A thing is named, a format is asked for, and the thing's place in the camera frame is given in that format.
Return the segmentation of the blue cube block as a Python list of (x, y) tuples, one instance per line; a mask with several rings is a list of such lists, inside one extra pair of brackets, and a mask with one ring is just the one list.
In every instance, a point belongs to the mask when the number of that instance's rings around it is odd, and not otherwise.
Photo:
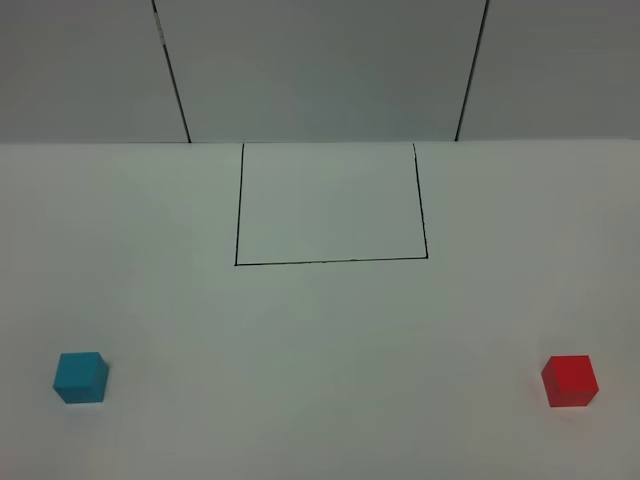
[(53, 383), (65, 404), (102, 403), (109, 365), (99, 352), (62, 353)]

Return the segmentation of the red cube block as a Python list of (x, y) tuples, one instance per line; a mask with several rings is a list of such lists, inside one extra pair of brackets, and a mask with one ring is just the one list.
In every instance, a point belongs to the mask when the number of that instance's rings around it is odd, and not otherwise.
[(552, 408), (586, 407), (599, 392), (588, 355), (551, 356), (541, 377)]

